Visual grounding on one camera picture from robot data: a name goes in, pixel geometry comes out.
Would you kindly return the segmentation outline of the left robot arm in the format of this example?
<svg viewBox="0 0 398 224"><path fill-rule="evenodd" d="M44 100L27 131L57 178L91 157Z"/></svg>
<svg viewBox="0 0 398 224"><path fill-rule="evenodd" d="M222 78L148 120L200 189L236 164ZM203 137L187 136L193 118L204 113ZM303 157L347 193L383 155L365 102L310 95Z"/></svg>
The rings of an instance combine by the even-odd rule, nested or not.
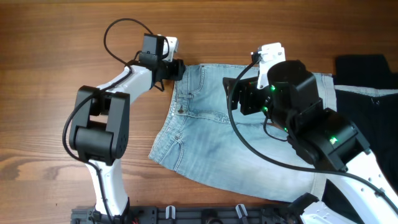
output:
<svg viewBox="0 0 398 224"><path fill-rule="evenodd" d="M97 87L82 86L67 121L69 146L89 169L96 195L88 219L94 223L130 223L121 158L128 145L130 107L157 82L182 79L183 60L175 59L176 37L145 34L137 59Z"/></svg>

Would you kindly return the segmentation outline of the light blue denim jeans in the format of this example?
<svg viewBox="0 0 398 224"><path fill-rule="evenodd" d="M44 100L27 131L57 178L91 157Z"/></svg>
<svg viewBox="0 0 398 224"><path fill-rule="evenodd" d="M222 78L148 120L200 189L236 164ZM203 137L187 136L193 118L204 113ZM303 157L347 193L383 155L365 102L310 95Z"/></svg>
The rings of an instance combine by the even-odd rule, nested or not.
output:
<svg viewBox="0 0 398 224"><path fill-rule="evenodd" d="M229 112L223 78L256 77L257 68L201 64L187 67L174 85L164 126L149 158L176 173L217 189L268 200L322 197L326 177L286 142L286 132L262 113Z"/></svg>

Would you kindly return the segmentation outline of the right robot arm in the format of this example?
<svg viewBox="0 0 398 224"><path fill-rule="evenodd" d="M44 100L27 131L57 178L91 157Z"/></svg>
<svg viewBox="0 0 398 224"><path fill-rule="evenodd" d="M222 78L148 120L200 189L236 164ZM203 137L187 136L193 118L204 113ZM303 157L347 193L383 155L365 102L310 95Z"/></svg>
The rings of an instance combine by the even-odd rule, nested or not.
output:
<svg viewBox="0 0 398 224"><path fill-rule="evenodd" d="M224 78L228 111L262 112L287 133L287 142L308 167L337 187L365 223L396 223L397 195L382 175L357 126L325 108L314 75L298 60L279 62L258 78Z"/></svg>

